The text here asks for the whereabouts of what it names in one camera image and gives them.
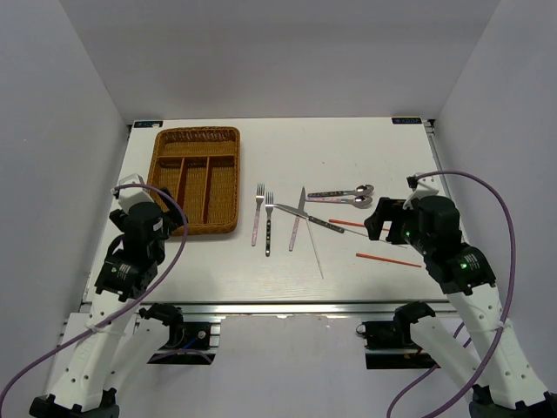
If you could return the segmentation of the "pink handled spoon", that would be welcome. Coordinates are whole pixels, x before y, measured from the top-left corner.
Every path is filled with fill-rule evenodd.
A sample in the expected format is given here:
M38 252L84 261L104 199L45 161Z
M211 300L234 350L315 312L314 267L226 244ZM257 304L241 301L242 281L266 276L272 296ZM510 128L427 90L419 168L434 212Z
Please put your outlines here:
M306 198L305 201L312 202L312 203L349 205L349 206L356 207L358 209L366 209L372 205L371 196L358 196L353 199L341 198L341 197Z

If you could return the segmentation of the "orange chopstick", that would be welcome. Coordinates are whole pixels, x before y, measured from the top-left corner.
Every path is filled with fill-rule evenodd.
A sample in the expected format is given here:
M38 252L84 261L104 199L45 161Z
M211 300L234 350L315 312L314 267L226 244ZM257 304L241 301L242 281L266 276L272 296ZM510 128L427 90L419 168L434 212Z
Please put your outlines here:
M360 228L366 228L366 226L362 223L356 223L356 222L351 222L351 221L345 221L345 220L340 220L340 219L329 219L328 222L335 224L335 225L342 225L342 226L354 226L354 227L360 227ZM382 228L383 232L389 232L390 229L389 228Z
M415 268L421 268L422 267L422 265L417 264L417 263L407 262L407 261L403 261L403 260L389 259L389 258L380 257L380 256L376 256L376 255L371 255L371 254L366 254L366 253L356 253L355 255L358 258L366 259L366 260L376 260L376 261L380 261L380 262L391 263L391 264L396 264L396 265L400 265L400 266L415 267Z

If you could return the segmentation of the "dark handled knife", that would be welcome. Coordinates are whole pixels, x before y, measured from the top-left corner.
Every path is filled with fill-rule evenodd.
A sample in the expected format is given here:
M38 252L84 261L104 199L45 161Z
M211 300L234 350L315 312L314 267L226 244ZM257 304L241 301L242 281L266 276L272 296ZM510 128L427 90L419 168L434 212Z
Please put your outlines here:
M283 205L283 204L266 204L265 206L266 207L271 207L271 208L278 208L280 211L287 212L287 213L290 213L293 216L308 220L309 222L311 222L315 225L322 226L322 227L327 228L329 230L332 230L336 233L344 233L346 231L343 227L335 226L334 224L332 224L330 222L327 222L327 221L324 221L322 219L313 217L312 215L309 215L304 210L300 210L300 209L294 208L292 206L287 206L287 205Z

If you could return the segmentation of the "clear chopstick vertical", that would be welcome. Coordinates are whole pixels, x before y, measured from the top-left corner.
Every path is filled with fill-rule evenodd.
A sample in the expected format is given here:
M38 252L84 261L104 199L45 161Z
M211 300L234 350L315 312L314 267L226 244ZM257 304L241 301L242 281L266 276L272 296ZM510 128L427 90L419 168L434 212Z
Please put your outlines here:
M313 234L313 230L312 230L312 223L309 221L309 219L307 219L305 221L305 223L306 223L306 227L308 229L308 233L309 233L310 240L311 240L311 243L312 243L312 250L313 250L314 257L315 257L315 260L316 260L316 263L317 263L317 266L318 266L318 269L319 269L319 275L320 275L320 278L322 280L324 280L325 276L324 276L323 268L322 268L320 257L319 257L319 251L318 251L318 248L317 248L317 245L316 245L316 242L315 242L315 238L314 238L314 234Z

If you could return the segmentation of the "pink handled knife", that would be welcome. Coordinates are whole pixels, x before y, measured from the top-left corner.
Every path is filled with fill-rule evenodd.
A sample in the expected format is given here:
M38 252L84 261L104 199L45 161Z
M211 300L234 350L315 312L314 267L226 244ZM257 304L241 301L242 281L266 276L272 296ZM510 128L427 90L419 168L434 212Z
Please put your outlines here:
M301 192L300 192L300 196L299 196L299 203L298 203L298 209L299 210L304 210L305 207L305 187L302 186ZM300 222L301 218L296 216L295 220L293 222L293 226L292 226L292 233L291 233L291 238L289 241L289 247L288 250L289 252L292 252L295 246L295 242L296 242L296 238L297 238L297 233L298 233L298 229L299 229L299 222Z

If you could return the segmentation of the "pink handled fork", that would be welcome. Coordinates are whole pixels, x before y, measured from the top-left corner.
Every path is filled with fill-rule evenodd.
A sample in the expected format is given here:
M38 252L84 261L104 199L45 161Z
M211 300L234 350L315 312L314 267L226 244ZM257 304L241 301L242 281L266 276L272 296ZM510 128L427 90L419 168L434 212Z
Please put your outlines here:
M252 246L257 245L260 213L261 213L262 205L265 202L265 184L264 183L258 183L257 190L256 190L255 201L256 201L256 210L255 210L255 214L254 214L253 227L252 227L252 240L251 240L251 245Z

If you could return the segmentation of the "dark handled fork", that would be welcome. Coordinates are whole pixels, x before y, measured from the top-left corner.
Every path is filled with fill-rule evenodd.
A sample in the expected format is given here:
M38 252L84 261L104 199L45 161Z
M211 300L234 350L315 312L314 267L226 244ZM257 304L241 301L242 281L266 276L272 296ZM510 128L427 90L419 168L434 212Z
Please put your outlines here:
M274 208L274 195L273 192L265 193L265 212L266 212L266 226L265 226L265 256L271 256L272 250L272 212Z

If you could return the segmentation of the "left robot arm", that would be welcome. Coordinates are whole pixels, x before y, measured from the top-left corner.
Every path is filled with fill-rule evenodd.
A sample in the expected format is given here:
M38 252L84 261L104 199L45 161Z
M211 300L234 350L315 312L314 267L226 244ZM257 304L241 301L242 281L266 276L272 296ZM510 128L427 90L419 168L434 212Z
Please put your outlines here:
M109 245L94 285L89 319L60 379L30 405L33 417L117 417L124 391L155 352L184 337L179 308L139 307L165 278L164 243L187 218L170 191L132 182L119 185L110 214L121 232Z

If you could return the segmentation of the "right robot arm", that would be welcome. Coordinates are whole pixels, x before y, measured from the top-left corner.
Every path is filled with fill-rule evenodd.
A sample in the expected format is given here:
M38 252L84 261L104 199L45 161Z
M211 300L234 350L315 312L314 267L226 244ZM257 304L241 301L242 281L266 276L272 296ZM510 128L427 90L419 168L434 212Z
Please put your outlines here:
M365 222L371 240L379 238L385 222L390 224L387 242L407 244L422 256L477 352L462 347L425 302L396 310L393 338L403 347L425 349L460 389L430 415L437 417L465 398L472 417L554 417L556 395L524 355L487 258L463 240L455 204L442 196L382 198Z

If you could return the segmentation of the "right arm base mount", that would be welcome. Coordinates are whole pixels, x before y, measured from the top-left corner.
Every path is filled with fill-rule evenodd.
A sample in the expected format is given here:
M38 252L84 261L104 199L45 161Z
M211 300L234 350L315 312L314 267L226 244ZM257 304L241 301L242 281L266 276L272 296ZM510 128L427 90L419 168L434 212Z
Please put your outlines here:
M368 370L429 369L436 366L432 357L412 341L410 326L425 317L435 317L433 309L416 301L395 310L391 320L364 321L356 335L365 341Z

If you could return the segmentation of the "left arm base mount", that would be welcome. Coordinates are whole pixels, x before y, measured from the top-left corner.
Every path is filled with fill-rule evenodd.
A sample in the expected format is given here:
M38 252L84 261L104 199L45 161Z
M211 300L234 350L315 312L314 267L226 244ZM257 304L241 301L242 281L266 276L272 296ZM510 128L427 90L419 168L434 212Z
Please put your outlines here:
M154 304L138 311L138 326L159 322L167 341L151 356L149 364L210 365L218 349L220 325L187 320L180 307Z

